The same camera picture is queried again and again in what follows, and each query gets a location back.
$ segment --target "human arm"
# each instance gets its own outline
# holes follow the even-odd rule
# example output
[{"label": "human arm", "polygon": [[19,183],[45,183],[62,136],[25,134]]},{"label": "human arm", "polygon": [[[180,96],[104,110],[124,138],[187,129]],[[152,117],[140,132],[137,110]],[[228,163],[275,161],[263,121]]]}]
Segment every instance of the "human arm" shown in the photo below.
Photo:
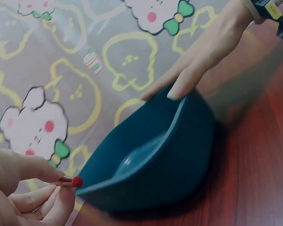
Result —
[{"label": "human arm", "polygon": [[174,83],[168,98],[176,100],[193,90],[203,74],[217,65],[238,45],[244,30],[254,20],[250,0],[231,0],[215,22],[186,50],[177,62],[143,95],[149,100]]}]

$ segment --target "dark teal bowl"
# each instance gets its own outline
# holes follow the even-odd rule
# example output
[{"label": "dark teal bowl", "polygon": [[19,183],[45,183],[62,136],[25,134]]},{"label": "dark teal bowl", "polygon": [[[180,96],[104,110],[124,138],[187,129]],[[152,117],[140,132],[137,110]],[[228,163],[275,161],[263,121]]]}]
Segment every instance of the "dark teal bowl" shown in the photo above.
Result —
[{"label": "dark teal bowl", "polygon": [[108,134],[83,167],[77,195],[104,211],[171,204],[204,178],[214,115],[197,91],[171,101],[169,88]]}]

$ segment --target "wooden table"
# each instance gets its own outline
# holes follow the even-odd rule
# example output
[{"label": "wooden table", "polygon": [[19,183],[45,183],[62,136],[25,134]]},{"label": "wooden table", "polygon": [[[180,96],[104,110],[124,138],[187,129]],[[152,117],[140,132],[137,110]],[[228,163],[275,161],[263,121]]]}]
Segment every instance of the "wooden table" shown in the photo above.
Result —
[{"label": "wooden table", "polygon": [[251,26],[198,86],[222,123],[196,193],[173,207],[119,216],[85,204],[73,225],[283,226],[283,41],[275,31],[270,22]]}]

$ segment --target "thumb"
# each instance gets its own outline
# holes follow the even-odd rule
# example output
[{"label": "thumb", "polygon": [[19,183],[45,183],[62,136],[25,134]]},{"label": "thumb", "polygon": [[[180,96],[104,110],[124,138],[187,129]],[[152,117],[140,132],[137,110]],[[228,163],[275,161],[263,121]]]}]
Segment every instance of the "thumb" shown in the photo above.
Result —
[{"label": "thumb", "polygon": [[64,175],[42,157],[0,149],[0,190],[6,196],[15,192],[20,180],[37,178],[52,183]]}]

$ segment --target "finger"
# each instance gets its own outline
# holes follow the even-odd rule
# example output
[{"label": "finger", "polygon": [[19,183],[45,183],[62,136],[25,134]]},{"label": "finger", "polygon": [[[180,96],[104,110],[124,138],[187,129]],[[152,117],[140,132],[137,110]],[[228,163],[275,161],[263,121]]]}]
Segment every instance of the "finger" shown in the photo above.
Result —
[{"label": "finger", "polygon": [[15,192],[20,180],[38,178],[45,182],[56,182],[64,175],[42,157],[24,156],[0,149],[0,190],[6,196]]},{"label": "finger", "polygon": [[47,226],[64,226],[75,207],[75,188],[61,187],[50,212],[44,217]]},{"label": "finger", "polygon": [[14,203],[20,213],[30,213],[44,204],[55,189],[55,185],[50,185],[25,194],[11,194],[8,198]]},{"label": "finger", "polygon": [[149,89],[147,89],[141,96],[141,99],[144,101],[150,100],[157,93],[163,90],[168,85],[172,84],[180,72],[183,70],[184,64],[180,64],[178,60],[170,70],[168,70],[163,76],[161,76]]},{"label": "finger", "polygon": [[60,188],[61,187],[56,187],[56,189],[51,194],[49,199],[34,212],[24,213],[21,216],[25,219],[43,220],[44,217],[49,213],[49,211],[52,209],[53,205],[55,204]]},{"label": "finger", "polygon": [[209,66],[206,61],[199,60],[198,62],[193,62],[180,73],[167,97],[172,100],[178,100],[187,95],[197,86],[208,69]]}]

